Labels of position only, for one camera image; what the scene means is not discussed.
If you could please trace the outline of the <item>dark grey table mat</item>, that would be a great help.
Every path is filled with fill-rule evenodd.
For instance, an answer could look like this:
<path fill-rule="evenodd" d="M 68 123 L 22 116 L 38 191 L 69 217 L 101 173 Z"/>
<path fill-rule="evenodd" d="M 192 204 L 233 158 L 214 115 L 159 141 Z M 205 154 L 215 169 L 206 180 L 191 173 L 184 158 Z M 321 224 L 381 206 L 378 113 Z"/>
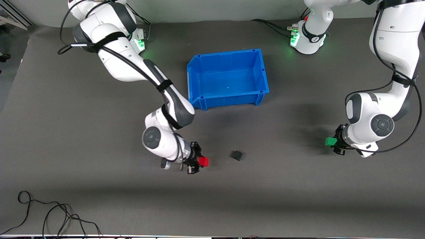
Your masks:
<path fill-rule="evenodd" d="M 373 18 L 336 19 L 302 55 L 258 22 L 157 24 L 144 57 L 187 95 L 198 53 L 261 49 L 270 92 L 259 106 L 196 111 L 179 133 L 211 164 L 160 168 L 142 145 L 163 99 L 112 78 L 59 29 L 34 26 L 0 115 L 0 232 L 23 221 L 17 195 L 68 203 L 104 234 L 425 238 L 425 120 L 406 145 L 362 158 L 324 141 L 346 123 L 344 98 L 387 83 L 369 49 Z M 242 161 L 230 157 L 242 151 Z"/>

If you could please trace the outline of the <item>blue plastic storage bin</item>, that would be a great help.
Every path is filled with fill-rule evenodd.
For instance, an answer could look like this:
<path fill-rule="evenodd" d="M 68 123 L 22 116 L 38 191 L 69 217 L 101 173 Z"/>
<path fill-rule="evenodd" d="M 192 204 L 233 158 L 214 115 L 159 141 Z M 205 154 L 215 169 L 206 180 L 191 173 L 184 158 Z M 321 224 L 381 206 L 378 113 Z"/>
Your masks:
<path fill-rule="evenodd" d="M 270 92 L 261 49 L 195 55 L 187 64 L 188 100 L 209 108 L 254 104 Z"/>

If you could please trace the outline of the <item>aluminium frame rail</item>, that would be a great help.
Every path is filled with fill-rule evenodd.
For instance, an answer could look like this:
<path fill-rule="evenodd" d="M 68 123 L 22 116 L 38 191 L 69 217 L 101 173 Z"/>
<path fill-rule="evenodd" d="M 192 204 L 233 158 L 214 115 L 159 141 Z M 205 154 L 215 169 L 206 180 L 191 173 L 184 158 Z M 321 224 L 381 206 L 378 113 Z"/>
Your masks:
<path fill-rule="evenodd" d="M 4 28 L 5 25 L 27 31 L 29 26 L 35 24 L 8 0 L 0 0 L 0 28 Z"/>

